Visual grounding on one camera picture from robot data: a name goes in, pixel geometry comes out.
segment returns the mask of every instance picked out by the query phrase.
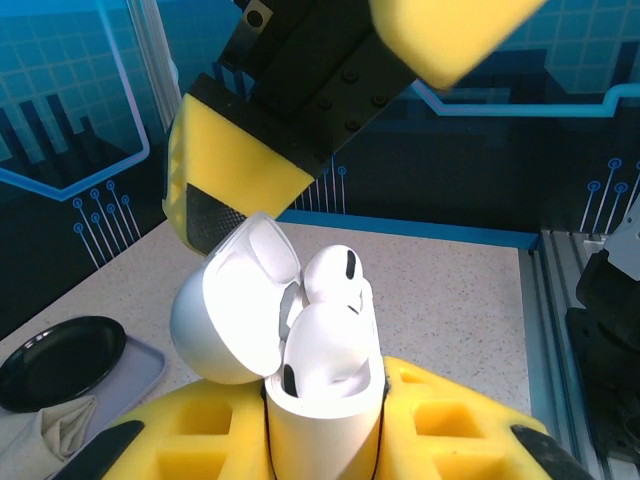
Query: black plate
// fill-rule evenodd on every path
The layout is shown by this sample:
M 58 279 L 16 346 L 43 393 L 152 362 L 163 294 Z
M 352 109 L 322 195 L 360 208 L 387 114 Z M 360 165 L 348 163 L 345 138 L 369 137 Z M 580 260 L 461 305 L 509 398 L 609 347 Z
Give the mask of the black plate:
M 79 317 L 27 341 L 0 367 L 0 406 L 34 412 L 73 400 L 118 363 L 127 336 L 115 320 Z

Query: white napkin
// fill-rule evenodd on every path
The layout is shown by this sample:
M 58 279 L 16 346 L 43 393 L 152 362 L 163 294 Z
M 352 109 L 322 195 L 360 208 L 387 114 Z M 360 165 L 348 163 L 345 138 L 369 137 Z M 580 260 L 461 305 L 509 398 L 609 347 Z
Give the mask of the white napkin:
M 65 465 L 84 441 L 94 396 L 0 418 L 0 479 L 43 480 Z

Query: earbud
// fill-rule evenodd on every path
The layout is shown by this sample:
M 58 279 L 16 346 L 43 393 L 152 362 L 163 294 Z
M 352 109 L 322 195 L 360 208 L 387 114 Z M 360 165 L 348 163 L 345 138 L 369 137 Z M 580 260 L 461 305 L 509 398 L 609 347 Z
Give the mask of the earbud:
M 320 250 L 304 270 L 304 289 L 310 303 L 335 301 L 360 310 L 362 263 L 344 245 Z
M 285 345 L 285 392 L 301 399 L 330 398 L 344 392 L 340 387 L 348 386 L 361 370 L 372 339 L 371 324 L 345 304 L 320 302 L 305 307 Z

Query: speckled countertop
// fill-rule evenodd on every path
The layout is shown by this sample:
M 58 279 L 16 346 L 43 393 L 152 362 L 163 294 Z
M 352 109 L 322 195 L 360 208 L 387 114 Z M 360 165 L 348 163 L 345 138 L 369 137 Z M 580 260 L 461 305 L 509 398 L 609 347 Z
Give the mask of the speckled countertop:
M 371 282 L 384 355 L 392 355 L 530 412 L 518 255 L 515 249 L 281 224 L 306 264 L 327 245 L 355 249 Z M 202 258 L 168 223 L 0 342 L 0 361 L 48 326 L 78 315 L 118 320 L 167 356 L 145 402 L 195 375 L 169 336 L 174 295 Z

